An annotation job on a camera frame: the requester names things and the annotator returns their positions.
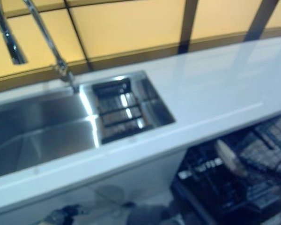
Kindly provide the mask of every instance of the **floor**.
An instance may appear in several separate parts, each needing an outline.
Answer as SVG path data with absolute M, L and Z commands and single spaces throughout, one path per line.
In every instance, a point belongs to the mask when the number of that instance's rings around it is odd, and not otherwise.
M 147 207 L 155 207 L 155 206 L 164 206 L 168 207 L 170 203 L 173 201 L 173 196 L 169 190 L 163 191 L 155 196 L 146 198 L 144 200 L 135 202 L 137 206 L 147 206 Z M 127 225 L 128 216 L 131 214 L 131 211 L 136 207 L 116 207 L 112 211 L 105 212 L 100 216 L 97 216 L 96 219 L 92 215 L 88 215 L 85 217 L 92 217 L 92 221 L 87 221 L 86 218 L 83 220 L 78 219 L 80 222 L 76 221 L 74 225 Z

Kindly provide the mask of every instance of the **open dishwasher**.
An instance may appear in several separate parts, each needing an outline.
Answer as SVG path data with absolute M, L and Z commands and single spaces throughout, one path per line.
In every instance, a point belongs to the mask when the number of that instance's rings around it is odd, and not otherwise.
M 281 116 L 190 147 L 172 192 L 187 224 L 281 225 Z

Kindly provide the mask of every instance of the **faucet spout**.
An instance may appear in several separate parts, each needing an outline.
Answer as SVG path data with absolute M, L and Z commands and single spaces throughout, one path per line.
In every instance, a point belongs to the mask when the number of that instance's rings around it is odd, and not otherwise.
M 0 31 L 3 35 L 4 41 L 7 45 L 13 63 L 14 64 L 26 63 L 27 62 L 26 58 L 4 17 L 2 6 L 1 6 L 1 0 L 0 0 Z
M 69 82 L 69 84 L 73 88 L 74 93 L 77 93 L 79 91 L 79 86 L 76 86 L 74 84 L 73 73 L 70 70 L 70 68 L 67 66 L 66 61 L 60 56 L 60 53 L 58 52 L 58 50 L 53 42 L 53 39 L 51 38 L 37 8 L 33 4 L 32 0 L 23 0 L 23 2 L 26 4 L 27 8 L 29 9 L 30 13 L 32 14 L 35 22 L 38 25 L 38 28 L 40 29 L 49 48 L 51 49 L 53 55 L 55 56 L 56 65 L 54 68 L 59 72 L 59 74 L 61 76 L 61 80 L 65 81 L 65 82 Z M 2 6 L 1 6 L 1 0 L 0 0 L 0 31 L 3 34 L 3 38 L 7 45 L 7 48 L 10 53 L 13 63 L 14 64 L 26 63 L 27 61 L 24 57 L 24 54 L 22 53 L 22 51 L 21 51 L 15 37 L 13 36 L 11 29 L 9 28 L 8 23 L 4 17 Z

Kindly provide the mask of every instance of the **sink basin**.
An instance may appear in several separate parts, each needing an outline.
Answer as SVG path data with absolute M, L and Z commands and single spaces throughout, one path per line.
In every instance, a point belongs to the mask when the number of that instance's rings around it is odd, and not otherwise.
M 173 122 L 141 71 L 0 105 L 0 176 Z

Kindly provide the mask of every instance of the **white cabinet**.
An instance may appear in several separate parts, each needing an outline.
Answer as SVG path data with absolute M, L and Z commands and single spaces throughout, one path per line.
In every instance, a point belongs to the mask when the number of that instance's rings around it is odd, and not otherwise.
M 33 225 L 44 219 L 53 210 L 78 203 L 87 206 L 90 213 L 77 218 L 75 223 L 77 225 L 86 224 L 95 218 L 98 219 L 115 208 L 115 205 L 95 194 L 90 188 L 81 187 L 2 213 L 0 214 L 0 225 Z
M 102 179 L 91 188 L 118 205 L 157 194 L 169 188 L 186 148 L 173 152 Z
M 185 153 L 186 149 L 179 149 L 97 182 L 1 213 L 0 225 L 34 225 L 53 210 L 71 204 L 90 209 L 88 215 L 77 217 L 75 225 L 91 224 L 123 203 L 141 200 L 169 188 Z

